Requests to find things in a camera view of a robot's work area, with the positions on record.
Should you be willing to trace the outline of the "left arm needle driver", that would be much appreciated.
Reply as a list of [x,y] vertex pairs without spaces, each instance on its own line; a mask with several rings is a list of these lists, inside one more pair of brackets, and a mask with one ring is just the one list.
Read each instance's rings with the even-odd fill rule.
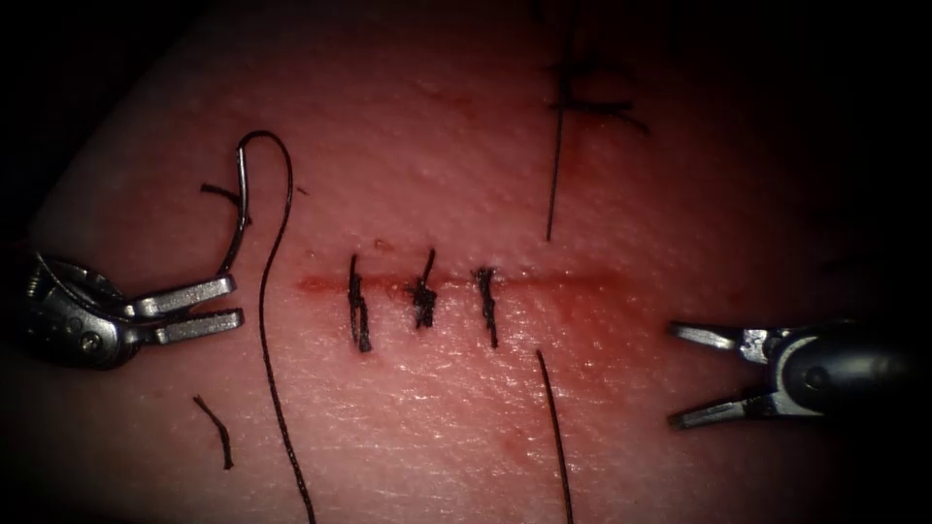
[[37,358],[110,370],[155,342],[152,327],[126,315],[127,297],[100,273],[37,251],[26,261],[25,344]]

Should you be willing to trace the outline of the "left arm needle driver jaw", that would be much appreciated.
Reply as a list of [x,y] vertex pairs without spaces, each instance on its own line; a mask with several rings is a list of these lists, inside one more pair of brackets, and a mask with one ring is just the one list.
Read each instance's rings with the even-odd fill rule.
[[156,324],[149,331],[148,343],[168,345],[204,338],[237,329],[244,321],[241,308],[186,314]]
[[219,275],[193,283],[152,291],[130,300],[130,317],[158,319],[190,310],[237,290],[231,275]]

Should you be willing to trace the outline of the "right arm needle driver jaw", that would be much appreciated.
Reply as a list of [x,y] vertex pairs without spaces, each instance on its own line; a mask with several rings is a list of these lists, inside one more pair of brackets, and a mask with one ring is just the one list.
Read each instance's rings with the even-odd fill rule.
[[690,322],[670,322],[669,334],[719,351],[737,352],[755,364],[768,364],[770,352],[783,338],[782,329],[740,328]]
[[737,420],[767,418],[817,417],[817,411],[804,408],[784,392],[772,392],[747,398],[715,401],[710,405],[687,409],[669,416],[669,426],[686,430]]

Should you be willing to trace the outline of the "right arm needle driver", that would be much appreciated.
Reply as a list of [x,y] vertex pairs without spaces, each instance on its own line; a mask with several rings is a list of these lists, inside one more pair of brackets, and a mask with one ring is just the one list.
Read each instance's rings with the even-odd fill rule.
[[885,413],[915,394],[915,344],[887,328],[842,322],[770,334],[772,416]]

